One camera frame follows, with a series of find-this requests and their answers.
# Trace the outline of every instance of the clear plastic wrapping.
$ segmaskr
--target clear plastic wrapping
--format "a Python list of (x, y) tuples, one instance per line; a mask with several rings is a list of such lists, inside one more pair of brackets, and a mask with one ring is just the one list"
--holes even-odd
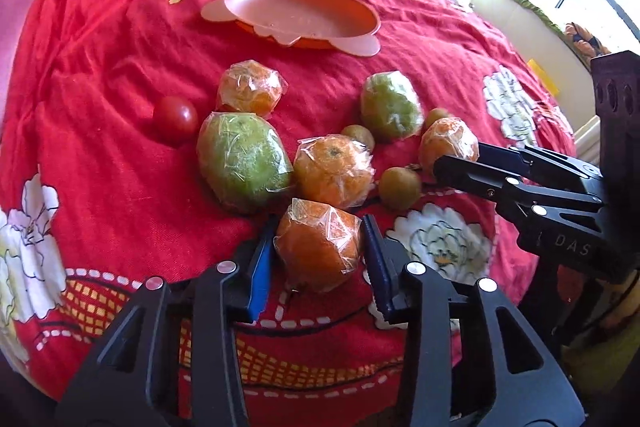
[(360, 115), (376, 140), (386, 142), (420, 133), (424, 122), (414, 86), (400, 71), (367, 79), (360, 95)]
[(375, 173), (371, 153), (342, 134), (302, 140), (293, 163), (300, 195), (336, 208), (362, 204)]
[(472, 162), (478, 159), (478, 138), (460, 118), (440, 118), (422, 135), (419, 156), (425, 174), (433, 176), (433, 164), (446, 154)]
[(275, 70), (255, 60), (245, 60), (223, 73), (216, 110), (254, 112), (268, 118), (287, 91), (287, 83)]
[(294, 198), (274, 244), (293, 287), (328, 292), (358, 266), (360, 219), (328, 204)]
[(250, 214), (291, 185), (293, 167), (276, 130), (253, 113), (211, 113), (196, 146), (200, 172), (220, 203)]

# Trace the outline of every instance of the bed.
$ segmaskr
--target bed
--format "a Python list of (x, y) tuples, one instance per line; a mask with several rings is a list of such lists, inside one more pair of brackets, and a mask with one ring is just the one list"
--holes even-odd
[[(233, 23), (207, 23), (199, 13), (209, 1), (22, 0), (12, 13), (0, 57), (0, 347), (53, 399), (147, 277), (195, 277), (264, 222), (217, 204), (192, 142), (172, 148), (158, 139), (150, 120), (164, 95), (188, 98), (204, 119), (222, 72), (258, 60), (289, 83), (270, 123), (293, 157), (299, 140), (357, 123), (369, 75), (401, 70), (423, 108), (447, 107), (484, 142), (574, 153), (549, 93), (508, 40), (458, 0), (363, 0), (382, 21), (382, 49), (371, 58), (284, 48)], [(6, 10), (0, 20), (9, 20)], [(376, 146), (378, 174), (415, 163), (418, 142)], [(374, 214), (386, 235), (444, 277), (488, 275), (516, 303), (536, 269), (491, 203), (447, 187), (426, 187), (401, 214), (373, 191), (357, 213)], [(364, 265), (320, 296), (292, 294), (276, 269), (259, 320), (237, 327), (251, 425), (346, 427), (391, 406), (404, 334), (382, 319)], [(452, 335), (457, 362), (455, 325)], [(185, 323), (185, 389), (190, 348)]]

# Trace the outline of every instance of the silver rivet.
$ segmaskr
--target silver rivet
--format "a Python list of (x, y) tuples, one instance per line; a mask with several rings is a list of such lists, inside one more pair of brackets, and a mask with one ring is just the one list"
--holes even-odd
[(216, 269), (220, 273), (231, 273), (236, 269), (236, 267), (236, 263), (233, 261), (221, 261), (218, 263), (218, 266), (216, 266)]
[(479, 280), (478, 286), (488, 293), (495, 292), (498, 289), (497, 283), (493, 279), (489, 279), (489, 277)]
[(427, 271), (427, 267), (422, 263), (417, 263), (414, 261), (413, 263), (409, 263), (406, 266), (406, 270), (407, 272), (412, 273), (414, 275), (422, 275)]
[(146, 280), (145, 288), (151, 291), (159, 290), (163, 284), (164, 284), (164, 281), (162, 280), (162, 277), (158, 277), (156, 275), (154, 277), (149, 277), (149, 279)]
[(531, 207), (531, 210), (533, 210), (539, 216), (546, 216), (546, 208), (544, 206), (540, 206), (539, 204), (534, 204)]

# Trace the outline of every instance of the tomato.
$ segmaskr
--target tomato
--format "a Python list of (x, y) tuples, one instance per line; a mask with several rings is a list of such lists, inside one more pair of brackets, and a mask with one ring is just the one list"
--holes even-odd
[(195, 134), (198, 114), (189, 100), (166, 96), (154, 108), (154, 124), (163, 139), (177, 145)]

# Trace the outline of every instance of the orange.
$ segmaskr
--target orange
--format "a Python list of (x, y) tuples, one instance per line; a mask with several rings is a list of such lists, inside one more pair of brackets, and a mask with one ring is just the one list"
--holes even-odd
[(293, 199), (276, 233), (289, 283), (328, 292), (358, 266), (360, 219), (328, 204)]
[(422, 135), (418, 156), (426, 175), (433, 176), (434, 163), (446, 154), (472, 162), (478, 159), (478, 138), (460, 118), (440, 118)]
[(350, 208), (367, 198), (375, 171), (362, 143), (330, 134), (300, 144), (293, 172), (305, 200)]
[(273, 112), (285, 89), (277, 71), (255, 60), (238, 62), (220, 79), (217, 110), (254, 112), (264, 118)]

